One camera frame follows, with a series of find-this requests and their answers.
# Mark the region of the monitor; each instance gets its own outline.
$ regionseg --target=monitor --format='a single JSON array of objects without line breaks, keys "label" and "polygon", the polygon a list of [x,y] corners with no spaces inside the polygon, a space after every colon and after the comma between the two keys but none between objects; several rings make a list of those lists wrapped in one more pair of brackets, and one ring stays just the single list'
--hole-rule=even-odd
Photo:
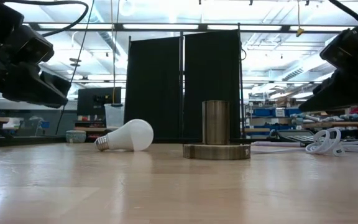
[{"label": "monitor", "polygon": [[[113,103],[113,87],[78,90],[77,115],[102,115],[104,104]],[[121,87],[115,87],[114,103],[121,103]]]}]

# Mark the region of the black room divider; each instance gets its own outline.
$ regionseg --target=black room divider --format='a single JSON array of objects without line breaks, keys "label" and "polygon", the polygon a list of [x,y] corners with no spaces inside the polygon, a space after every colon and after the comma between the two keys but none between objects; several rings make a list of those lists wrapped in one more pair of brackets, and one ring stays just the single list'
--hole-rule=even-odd
[{"label": "black room divider", "polygon": [[154,138],[180,137],[180,38],[131,42],[124,122],[144,119]]},{"label": "black room divider", "polygon": [[202,138],[206,100],[230,102],[230,135],[240,136],[239,54],[237,30],[185,36],[183,137]]}]

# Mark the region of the light bulb base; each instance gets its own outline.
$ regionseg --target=light bulb base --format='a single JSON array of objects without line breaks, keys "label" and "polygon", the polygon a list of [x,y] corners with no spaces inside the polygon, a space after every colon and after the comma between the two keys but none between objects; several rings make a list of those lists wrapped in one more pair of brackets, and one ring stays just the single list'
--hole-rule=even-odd
[{"label": "light bulb base", "polygon": [[107,136],[98,137],[97,140],[94,142],[94,145],[97,149],[103,152],[106,149],[109,149],[109,143]]}]

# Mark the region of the light bulb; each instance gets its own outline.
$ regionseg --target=light bulb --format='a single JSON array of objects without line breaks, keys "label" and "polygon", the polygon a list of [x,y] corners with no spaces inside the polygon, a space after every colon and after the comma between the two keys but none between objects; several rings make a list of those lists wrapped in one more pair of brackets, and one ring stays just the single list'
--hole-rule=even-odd
[{"label": "light bulb", "polygon": [[153,128],[142,119],[133,119],[121,128],[97,138],[97,149],[128,149],[141,151],[147,149],[153,141]]}]

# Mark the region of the metal base plate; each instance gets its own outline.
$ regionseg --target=metal base plate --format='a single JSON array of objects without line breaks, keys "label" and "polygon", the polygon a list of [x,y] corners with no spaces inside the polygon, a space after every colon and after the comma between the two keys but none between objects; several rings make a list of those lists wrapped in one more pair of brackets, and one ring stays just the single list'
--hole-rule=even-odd
[{"label": "metal base plate", "polygon": [[238,160],[251,158],[250,145],[184,144],[183,157],[187,159]]}]

